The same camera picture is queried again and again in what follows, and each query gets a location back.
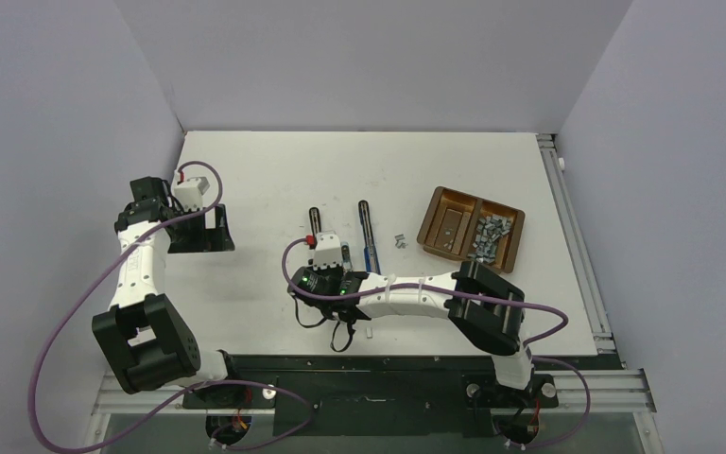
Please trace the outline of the black stapler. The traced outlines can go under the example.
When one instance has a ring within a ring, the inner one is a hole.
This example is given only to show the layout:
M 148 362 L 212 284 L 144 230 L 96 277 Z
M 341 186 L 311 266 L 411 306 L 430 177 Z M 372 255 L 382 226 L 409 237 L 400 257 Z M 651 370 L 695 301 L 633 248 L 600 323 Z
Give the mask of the black stapler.
M 316 236 L 322 231 L 320 209 L 316 206 L 308 209 L 308 217 L 310 228 L 313 236 Z

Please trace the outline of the grey staple strip cluster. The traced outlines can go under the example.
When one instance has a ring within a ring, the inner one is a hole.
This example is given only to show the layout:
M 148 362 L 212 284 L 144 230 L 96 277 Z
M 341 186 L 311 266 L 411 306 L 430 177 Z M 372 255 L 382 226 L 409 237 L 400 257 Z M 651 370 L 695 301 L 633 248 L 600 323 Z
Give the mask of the grey staple strip cluster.
M 407 246 L 406 237 L 403 234 L 397 235 L 395 238 L 395 247 L 397 249 L 405 249 Z

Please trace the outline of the brown wooden tray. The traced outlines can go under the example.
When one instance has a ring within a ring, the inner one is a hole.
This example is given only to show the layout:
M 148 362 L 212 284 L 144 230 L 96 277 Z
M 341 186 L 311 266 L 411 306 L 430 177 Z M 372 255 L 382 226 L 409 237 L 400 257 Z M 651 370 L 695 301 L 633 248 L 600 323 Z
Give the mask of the brown wooden tray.
M 498 273 L 515 268 L 526 214 L 508 205 L 489 201 L 448 187 L 435 189 L 417 235 L 425 252 L 456 261 L 474 261 L 467 257 L 475 236 L 477 220 L 499 215 L 512 220 L 507 239 L 500 242 L 495 264 L 482 263 Z

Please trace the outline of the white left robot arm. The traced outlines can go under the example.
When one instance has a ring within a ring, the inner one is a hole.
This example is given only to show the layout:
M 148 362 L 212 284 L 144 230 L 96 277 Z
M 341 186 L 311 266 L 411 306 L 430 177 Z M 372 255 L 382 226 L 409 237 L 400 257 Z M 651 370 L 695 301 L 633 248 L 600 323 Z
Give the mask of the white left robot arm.
M 202 212 L 209 187 L 204 177 L 175 184 L 145 177 L 130 184 L 133 199 L 114 224 L 127 257 L 108 310 L 92 319 L 95 339 L 125 393 L 208 381 L 206 392 L 221 407 L 243 396 L 244 381 L 232 373 L 230 356 L 201 349 L 164 291 L 169 255 L 234 248 L 224 205 L 213 210 L 214 227 Z

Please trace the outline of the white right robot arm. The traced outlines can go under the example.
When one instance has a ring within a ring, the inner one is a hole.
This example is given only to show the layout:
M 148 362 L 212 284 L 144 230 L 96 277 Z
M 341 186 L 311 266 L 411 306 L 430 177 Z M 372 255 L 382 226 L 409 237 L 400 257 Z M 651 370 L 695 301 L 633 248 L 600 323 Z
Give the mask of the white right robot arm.
M 533 394 L 524 309 L 513 305 L 524 302 L 525 293 L 478 262 L 464 261 L 457 271 L 427 277 L 301 267 L 291 276 L 288 293 L 325 318 L 346 323 L 349 332 L 358 321 L 389 316 L 446 320 L 491 357 L 504 402 L 519 405 Z

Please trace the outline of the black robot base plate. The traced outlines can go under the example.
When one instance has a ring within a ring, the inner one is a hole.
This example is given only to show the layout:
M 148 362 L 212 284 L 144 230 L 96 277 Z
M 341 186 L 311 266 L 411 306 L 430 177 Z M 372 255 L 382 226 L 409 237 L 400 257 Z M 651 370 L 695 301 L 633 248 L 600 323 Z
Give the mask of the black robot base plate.
M 418 436 L 459 433 L 490 437 L 494 427 L 521 410 L 525 422 L 537 407 L 555 409 L 559 397 L 543 397 L 553 365 L 539 365 L 532 393 L 513 397 L 497 385 L 484 356 L 236 356 L 233 379 L 265 382 L 315 405 L 302 436 Z

